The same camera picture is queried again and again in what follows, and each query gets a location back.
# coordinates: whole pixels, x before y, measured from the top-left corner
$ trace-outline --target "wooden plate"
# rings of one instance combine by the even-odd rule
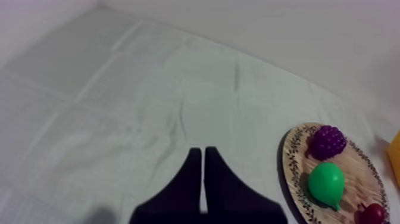
[[[313,168],[321,163],[309,155],[308,143],[321,128],[319,123],[304,123],[287,134],[283,150],[283,173],[289,192],[307,223],[356,223],[358,206],[364,203],[379,203],[385,210],[385,221],[389,221],[388,198],[379,175],[366,155],[347,139],[343,153],[326,160],[338,165],[346,179],[340,210],[319,203],[308,192],[307,180]]]

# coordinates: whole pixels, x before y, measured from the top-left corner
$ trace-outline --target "table surface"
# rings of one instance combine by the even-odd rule
[[[277,152],[283,135],[304,122],[339,127],[370,157],[392,222],[400,220],[385,153],[397,130],[226,46],[94,10],[0,74],[1,223],[127,223],[168,184],[190,147],[209,145],[296,223],[279,184]]]

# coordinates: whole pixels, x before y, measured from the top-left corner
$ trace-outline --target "white wall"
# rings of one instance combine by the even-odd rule
[[[0,67],[98,0],[0,0]]]
[[[400,125],[397,0],[103,0],[291,71]]]

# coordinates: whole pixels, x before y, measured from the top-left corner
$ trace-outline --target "green fruit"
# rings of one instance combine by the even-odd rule
[[[308,178],[308,189],[315,199],[332,206],[336,211],[345,189],[345,176],[333,163],[321,163]]]

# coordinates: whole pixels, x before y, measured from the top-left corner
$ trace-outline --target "toy cherry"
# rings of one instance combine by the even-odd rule
[[[364,211],[360,214],[361,224],[382,224],[385,219],[385,210],[380,204],[373,203],[368,207],[361,204]]]

